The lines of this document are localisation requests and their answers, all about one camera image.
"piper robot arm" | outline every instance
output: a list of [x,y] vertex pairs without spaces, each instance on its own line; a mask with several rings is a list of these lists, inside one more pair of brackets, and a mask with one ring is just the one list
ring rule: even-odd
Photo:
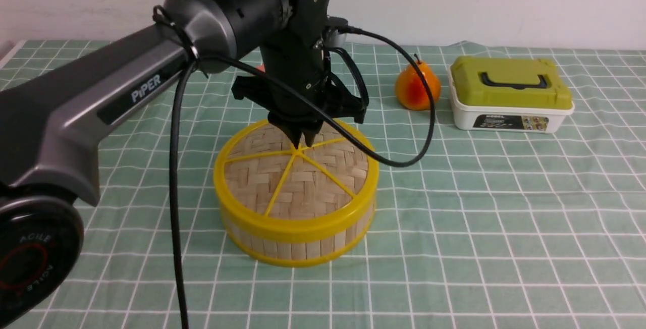
[[[0,327],[47,298],[73,269],[83,221],[72,204],[99,203],[99,142],[196,60],[200,71],[216,74],[260,48],[266,74],[236,78],[233,96],[267,109],[295,145],[302,138],[312,144],[321,112],[362,123],[367,91],[341,48],[348,22],[328,16],[328,3],[165,0],[152,25],[0,92]],[[359,97],[331,72],[331,51],[350,68]]]

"orange pear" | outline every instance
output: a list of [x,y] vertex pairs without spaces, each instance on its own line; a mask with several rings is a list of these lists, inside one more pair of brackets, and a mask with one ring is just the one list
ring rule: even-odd
[[[428,64],[420,60],[417,54],[414,55],[417,59],[417,67],[424,75],[424,79],[431,90],[434,103],[437,105],[441,91],[440,80]],[[402,106],[410,110],[422,111],[431,108],[431,102],[426,94],[424,84],[412,65],[408,65],[397,77],[397,81],[395,81],[395,96],[397,96],[397,100]]]

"green box lid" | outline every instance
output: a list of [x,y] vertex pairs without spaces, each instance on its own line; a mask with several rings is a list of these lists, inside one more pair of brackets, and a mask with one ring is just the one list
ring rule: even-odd
[[572,94],[551,60],[460,56],[451,75],[459,101],[468,106],[572,108]]

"bamboo steamer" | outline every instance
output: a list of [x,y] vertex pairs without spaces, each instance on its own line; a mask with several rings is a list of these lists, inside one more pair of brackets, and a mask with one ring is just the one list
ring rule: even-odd
[[252,258],[287,267],[328,262],[360,242],[372,222],[378,177],[378,162],[329,125],[311,148],[302,141],[295,149],[267,120],[233,136],[213,173],[229,239]]

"black cord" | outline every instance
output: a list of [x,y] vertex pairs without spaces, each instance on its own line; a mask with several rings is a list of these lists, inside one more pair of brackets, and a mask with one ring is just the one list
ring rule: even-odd
[[[419,154],[415,158],[409,161],[404,161],[404,162],[392,161],[390,159],[384,158],[376,154],[375,152],[373,152],[373,150],[370,150],[367,146],[361,143],[361,141],[358,141],[357,138],[355,138],[355,136],[348,133],[348,131],[346,131],[346,129],[344,129],[332,117],[326,114],[325,111],[318,108],[316,104],[311,103],[311,101],[309,101],[307,98],[302,96],[302,94],[298,93],[293,88],[289,87],[289,85],[286,85],[285,83],[279,81],[278,79],[266,74],[263,71],[260,71],[256,67],[252,67],[249,64],[240,62],[239,60],[235,60],[233,58],[229,58],[226,56],[220,56],[220,55],[199,56],[197,54],[196,48],[192,44],[191,40],[187,37],[184,30],[182,30],[182,28],[180,28],[178,25],[176,25],[175,22],[173,22],[173,20],[171,19],[171,17],[169,17],[168,13],[166,13],[164,8],[160,6],[156,6],[153,9],[153,20],[156,23],[159,23],[160,25],[166,25],[172,28],[173,30],[175,30],[177,36],[180,38],[180,41],[182,42],[182,46],[187,50],[187,55],[189,55],[189,59],[190,59],[188,66],[185,69],[183,69],[183,71],[181,71],[180,79],[175,89],[175,99],[173,100],[173,112],[171,115],[171,145],[169,148],[169,196],[170,196],[170,206],[171,206],[170,207],[171,236],[173,240],[173,265],[175,266],[175,282],[176,282],[176,288],[177,288],[177,298],[180,305],[180,320],[182,322],[182,329],[189,329],[189,315],[188,315],[188,308],[186,303],[186,294],[184,289],[184,274],[182,270],[182,247],[181,247],[182,240],[180,236],[178,177],[177,177],[178,150],[179,150],[178,145],[179,145],[179,136],[180,136],[180,120],[181,120],[180,117],[182,112],[182,99],[184,97],[184,92],[185,92],[189,77],[191,76],[192,72],[194,72],[196,68],[199,67],[199,62],[201,60],[211,59],[211,60],[217,60],[222,63],[226,63],[231,67],[238,68],[256,77],[264,78],[266,81],[269,81],[277,85],[277,87],[281,87],[282,89],[284,89],[284,91],[288,92],[296,99],[299,99],[302,103],[306,104],[309,108],[311,108],[312,111],[316,112],[317,115],[321,117],[321,119],[323,119],[330,126],[332,126],[333,129],[338,131],[341,134],[341,136],[343,136],[348,141],[350,141],[359,150],[364,152],[364,154],[385,165],[393,166],[394,168],[405,168],[407,166],[411,166],[414,163],[417,163],[418,161],[420,161],[420,159],[424,157],[431,143],[431,139],[433,137],[433,131],[434,131],[435,122],[436,122],[436,113],[435,113],[436,108],[433,100],[433,95],[426,82],[426,79],[424,78],[424,74],[422,73],[422,71],[420,71],[419,67],[417,66],[413,58],[411,58],[410,55],[408,55],[408,53],[406,53],[404,49],[402,49],[400,46],[398,46],[394,42],[390,41],[389,39],[381,35],[373,34],[371,32],[367,32],[358,28],[346,27],[340,30],[342,33],[360,34],[368,37],[373,37],[394,47],[394,49],[399,51],[399,53],[401,53],[401,55],[403,55],[406,58],[406,60],[408,60],[408,62],[413,66],[413,68],[417,72],[417,75],[422,80],[422,84],[424,85],[426,94],[430,99],[430,103],[431,103],[430,126],[429,126],[428,135],[424,143],[424,146],[422,147],[422,150],[420,150]],[[338,53],[341,56],[341,58],[345,60],[346,59],[345,57],[349,57],[349,55],[345,50],[344,51],[341,51],[341,50],[337,48],[328,49],[328,51],[333,51]],[[352,63],[346,62],[346,64],[350,68],[350,71],[353,77],[355,78],[355,81],[357,81],[357,86],[359,88],[359,93],[362,101],[366,102],[368,98],[367,89],[365,88],[365,83],[363,82],[363,78],[360,72],[358,71],[358,68],[353,62]]]
[[426,95],[428,99],[430,100],[430,123],[428,126],[428,133],[426,135],[426,140],[424,141],[424,146],[422,146],[422,150],[420,150],[419,154],[411,159],[411,163],[408,165],[400,165],[400,168],[405,168],[406,166],[413,165],[414,163],[420,161],[422,157],[426,154],[428,151],[429,146],[431,145],[431,141],[433,140],[433,133],[436,127],[436,102],[433,99],[433,93],[431,92],[431,88],[429,88],[428,83],[426,82],[426,78],[424,77],[424,74],[422,71],[420,71],[419,67],[417,66],[417,63],[411,58],[411,56],[399,45],[397,45],[394,41],[388,39],[387,37],[362,30],[360,28],[355,28],[354,26],[344,26],[339,29],[340,34],[357,34],[357,35],[364,35],[367,37],[371,37],[373,39],[377,39],[379,41],[385,42],[389,46],[392,46],[396,51],[398,51],[406,60],[410,63],[411,66],[413,66],[413,69],[415,69],[415,72],[417,73],[418,77],[422,81],[422,84],[424,85],[424,90],[426,91]]
[[180,74],[180,81],[175,88],[173,100],[173,114],[171,115],[171,147],[169,149],[169,196],[171,199],[171,235],[173,237],[173,265],[175,265],[175,282],[177,285],[177,299],[180,303],[180,320],[182,329],[189,329],[189,314],[184,291],[184,274],[182,270],[182,240],[180,237],[180,203],[178,199],[178,145],[180,140],[180,115],[182,112],[182,98],[189,81],[195,70],[197,61],[193,60]]
[[[217,60],[217,61],[222,62],[222,63],[229,64],[232,67],[238,68],[238,69],[240,69],[242,71],[245,71],[245,72],[247,72],[249,74],[252,74],[252,75],[254,75],[256,77],[264,78],[265,80],[277,85],[278,87],[281,87],[284,91],[288,92],[293,97],[295,97],[296,99],[298,99],[302,103],[306,104],[309,108],[312,109],[312,111],[316,112],[316,114],[319,115],[319,117],[322,120],[327,122],[333,129],[335,129],[339,134],[341,134],[341,136],[346,138],[346,140],[350,141],[350,143],[355,145],[355,147],[357,147],[357,149],[364,152],[364,154],[366,154],[370,158],[373,158],[376,161],[379,161],[379,162],[381,162],[381,163],[383,163],[385,165],[393,166],[394,168],[406,168],[408,166],[411,166],[414,163],[420,161],[420,159],[422,159],[424,157],[424,155],[426,154],[426,152],[428,150],[428,146],[430,145],[431,138],[433,136],[433,125],[429,129],[429,136],[426,138],[426,143],[424,144],[424,147],[422,148],[422,150],[420,151],[420,153],[416,157],[414,157],[413,159],[410,159],[409,161],[404,161],[404,162],[392,161],[392,160],[387,159],[387,158],[385,158],[385,157],[383,157],[383,156],[381,156],[379,154],[376,154],[376,152],[369,149],[361,141],[357,140],[357,138],[355,138],[355,136],[353,136],[351,133],[346,131],[346,129],[344,129],[337,121],[335,121],[332,117],[330,117],[330,115],[326,114],[325,111],[321,110],[320,108],[318,108],[318,106],[316,106],[316,104],[312,103],[306,97],[302,96],[302,94],[298,93],[296,90],[289,87],[285,83],[277,80],[276,78],[273,78],[272,76],[266,74],[265,72],[260,71],[256,67],[252,67],[249,64],[245,64],[245,63],[240,62],[238,60],[235,60],[235,59],[232,59],[232,58],[229,58],[229,57],[226,57],[226,56],[220,56],[220,55],[204,56],[203,59],[204,60],[213,59],[213,60]],[[426,83],[426,81],[423,79],[424,74],[422,74],[421,71],[419,71],[418,73],[419,73],[420,76],[422,76],[422,82],[426,86],[427,94],[429,96],[431,96],[430,88],[428,87],[428,84]],[[433,101],[431,101],[431,104],[433,106],[432,110],[431,110],[431,121],[434,124],[436,118],[435,118],[435,107],[434,107]]]
[[352,57],[350,56],[350,54],[348,54],[348,51],[343,48],[327,48],[327,47],[323,47],[323,50],[332,51],[333,53],[336,53],[341,57],[343,62],[346,63],[346,66],[348,66],[348,69],[352,74],[352,78],[354,78],[355,82],[357,83],[357,89],[359,91],[359,96],[361,97],[361,106],[363,108],[367,108],[368,102],[370,101],[370,97],[368,95],[367,88],[365,87],[365,81],[363,79],[363,76],[361,75],[361,71],[357,67],[357,63],[355,63],[355,61],[352,60]]

